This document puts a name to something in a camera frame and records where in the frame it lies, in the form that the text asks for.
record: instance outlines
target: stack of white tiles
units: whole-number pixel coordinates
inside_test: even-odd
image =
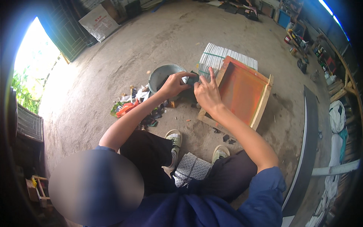
[[[198,74],[203,75],[208,81],[211,80],[211,76],[209,74],[209,67],[212,67],[214,70],[214,74],[217,75],[218,71],[221,69],[223,65],[223,60],[226,56],[230,56],[245,65],[257,70],[257,61],[253,58],[247,57],[243,54],[237,53],[235,51],[229,50],[227,48],[223,48],[220,46],[216,46],[212,43],[208,43],[205,48],[202,57],[199,60],[198,64]]]

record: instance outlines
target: bottle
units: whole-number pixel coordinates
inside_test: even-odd
[[[327,71],[324,72],[324,77],[325,77],[326,80],[329,79],[330,75],[329,75],[329,73]]]
[[[335,79],[337,78],[336,75],[332,75],[331,77],[329,77],[328,79],[326,79],[326,83],[328,85],[331,85],[332,83],[334,83]]]

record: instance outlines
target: doorway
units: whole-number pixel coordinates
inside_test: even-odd
[[[38,114],[44,87],[59,61],[64,61],[60,50],[36,17],[28,28],[15,59],[12,86],[17,91],[19,104]]]

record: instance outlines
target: green strap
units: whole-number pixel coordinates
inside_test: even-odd
[[[202,70],[198,70],[199,72],[205,73],[207,75],[210,75],[210,73],[203,72]]]
[[[203,52],[203,54],[209,54],[209,55],[212,55],[212,56],[216,56],[216,57],[221,57],[221,58],[225,59],[225,57],[222,57],[222,56],[218,56],[218,55],[215,55],[215,54],[211,54],[211,53],[207,53],[207,52]]]

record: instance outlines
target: grey tile stack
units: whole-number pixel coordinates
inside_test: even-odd
[[[215,75],[217,75],[218,71],[223,65],[223,60],[226,58],[226,56],[230,56],[242,62],[243,64],[257,70],[257,61],[255,59],[247,57],[246,55],[237,53],[230,49],[208,43],[198,63],[198,74],[203,75],[208,81],[210,81],[211,77],[208,68],[212,67]]]
[[[203,180],[211,168],[212,164],[189,152],[183,156],[173,175],[175,185],[182,187],[192,179]]]

